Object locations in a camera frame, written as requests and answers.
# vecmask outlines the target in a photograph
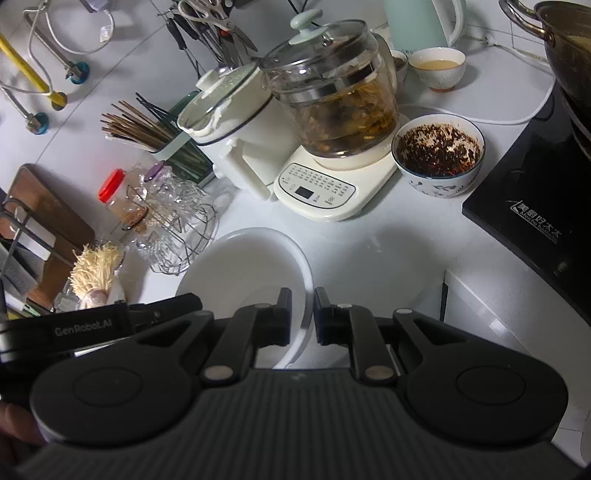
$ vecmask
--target cutting board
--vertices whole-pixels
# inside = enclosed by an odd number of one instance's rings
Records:
[[[94,230],[51,191],[33,164],[19,168],[7,197],[19,199],[33,211],[35,220],[56,236],[56,251],[72,263],[76,260],[72,250],[82,250],[95,238]],[[14,212],[14,209],[14,204],[7,205],[7,210]],[[9,239],[14,237],[10,223],[4,218],[0,218],[0,235]],[[45,262],[41,283],[27,297],[47,309],[52,308],[53,300],[66,283],[71,269],[52,254]]]

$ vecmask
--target black induction cooktop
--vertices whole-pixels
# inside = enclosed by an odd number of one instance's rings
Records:
[[[591,325],[591,161],[555,87],[462,206]]]

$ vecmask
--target scissors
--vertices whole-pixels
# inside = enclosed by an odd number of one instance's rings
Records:
[[[190,15],[183,9],[184,4],[187,4],[203,17],[194,17]],[[248,35],[229,19],[228,13],[232,7],[233,2],[231,0],[180,0],[178,3],[178,12],[188,20],[214,25],[215,27],[230,32],[232,36],[236,35],[245,46],[253,51],[258,51],[252,40],[248,38]]]

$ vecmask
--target red lid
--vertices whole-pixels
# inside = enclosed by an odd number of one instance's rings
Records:
[[[105,180],[103,186],[99,189],[99,200],[103,203],[107,203],[109,199],[113,196],[113,194],[119,188],[119,185],[123,182],[125,178],[125,170],[122,168],[117,168],[113,170],[111,174]]]

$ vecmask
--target stainless steel pot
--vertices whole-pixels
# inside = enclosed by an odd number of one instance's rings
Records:
[[[591,119],[591,8],[568,2],[541,2],[534,9],[519,0],[499,0],[509,19],[544,40],[548,63],[560,86]],[[542,23],[538,27],[519,14]]]

